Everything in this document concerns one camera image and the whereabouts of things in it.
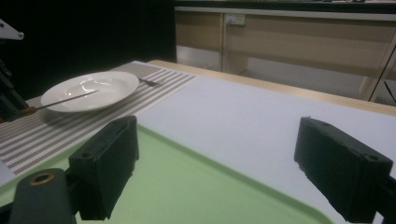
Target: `light green tray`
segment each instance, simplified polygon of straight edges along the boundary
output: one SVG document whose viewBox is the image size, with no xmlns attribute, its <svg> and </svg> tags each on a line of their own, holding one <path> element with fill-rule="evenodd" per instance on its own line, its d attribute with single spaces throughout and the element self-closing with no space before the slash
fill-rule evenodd
<svg viewBox="0 0 396 224">
<path fill-rule="evenodd" d="M 304 203 L 146 128 L 138 129 L 140 160 L 105 223 L 332 223 Z M 66 158 L 81 144 L 36 170 L 67 168 Z M 12 201 L 15 184 L 0 188 L 0 204 Z"/>
</svg>

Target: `cable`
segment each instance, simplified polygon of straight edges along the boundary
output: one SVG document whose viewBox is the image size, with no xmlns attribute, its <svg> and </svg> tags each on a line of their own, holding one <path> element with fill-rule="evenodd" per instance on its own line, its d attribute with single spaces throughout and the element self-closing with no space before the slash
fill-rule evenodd
<svg viewBox="0 0 396 224">
<path fill-rule="evenodd" d="M 387 88 L 387 90 L 388 90 L 388 92 L 389 92 L 389 95 L 392 97 L 393 101 L 396 103 L 396 99 L 395 99 L 395 97 L 393 96 L 392 91 L 390 90 L 390 87 L 388 86 L 387 81 L 384 81 L 384 84 L 385 84 L 385 87 Z"/>
</svg>

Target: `white plate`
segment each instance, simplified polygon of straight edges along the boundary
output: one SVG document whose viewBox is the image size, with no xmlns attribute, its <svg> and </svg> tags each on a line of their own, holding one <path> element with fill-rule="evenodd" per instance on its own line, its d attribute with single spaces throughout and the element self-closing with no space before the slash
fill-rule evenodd
<svg viewBox="0 0 396 224">
<path fill-rule="evenodd" d="M 92 73 L 62 82 L 44 93 L 42 105 L 49 105 L 90 91 L 93 94 L 77 98 L 48 109 L 58 112 L 84 112 L 101 109 L 124 99 L 134 92 L 139 80 L 126 72 Z"/>
</svg>

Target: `striped placemat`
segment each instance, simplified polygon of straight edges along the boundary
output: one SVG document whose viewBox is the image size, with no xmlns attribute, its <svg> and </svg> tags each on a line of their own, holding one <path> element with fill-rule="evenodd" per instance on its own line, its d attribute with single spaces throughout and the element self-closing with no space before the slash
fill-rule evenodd
<svg viewBox="0 0 396 224">
<path fill-rule="evenodd" d="M 44 109 L 0 125 L 2 163 L 15 175 L 23 174 L 98 132 L 111 120 L 142 113 L 195 78 L 191 74 L 140 62 L 127 63 L 112 70 L 130 72 L 154 81 L 164 77 L 166 80 L 156 87 L 140 83 L 129 97 L 99 111 L 59 113 Z M 40 97 L 27 103 L 40 106 Z"/>
</svg>

